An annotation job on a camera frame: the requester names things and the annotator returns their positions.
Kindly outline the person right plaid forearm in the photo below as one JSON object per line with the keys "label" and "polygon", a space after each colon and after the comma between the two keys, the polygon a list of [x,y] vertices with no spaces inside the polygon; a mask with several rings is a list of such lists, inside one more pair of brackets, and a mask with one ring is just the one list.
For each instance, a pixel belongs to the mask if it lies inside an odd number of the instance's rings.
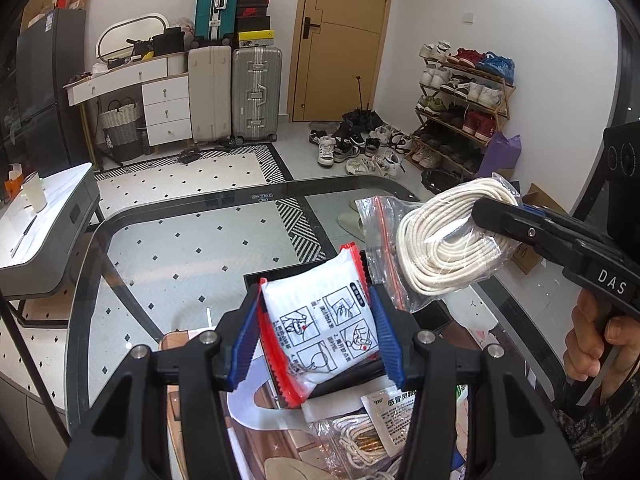
{"label": "person right plaid forearm", "polygon": [[584,479],[639,478],[639,373],[605,404],[579,416],[553,413]]}

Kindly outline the person right hand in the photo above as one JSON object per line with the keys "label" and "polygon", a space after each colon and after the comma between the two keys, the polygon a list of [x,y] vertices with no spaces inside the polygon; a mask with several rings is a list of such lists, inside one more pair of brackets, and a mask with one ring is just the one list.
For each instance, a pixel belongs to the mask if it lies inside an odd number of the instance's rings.
{"label": "person right hand", "polygon": [[597,328],[598,302],[588,290],[582,289],[572,311],[573,328],[565,337],[563,362],[570,379],[584,382],[600,372],[604,345],[620,349],[611,368],[602,380],[602,390],[616,391],[639,367],[639,322],[628,315],[614,316],[603,334]]}

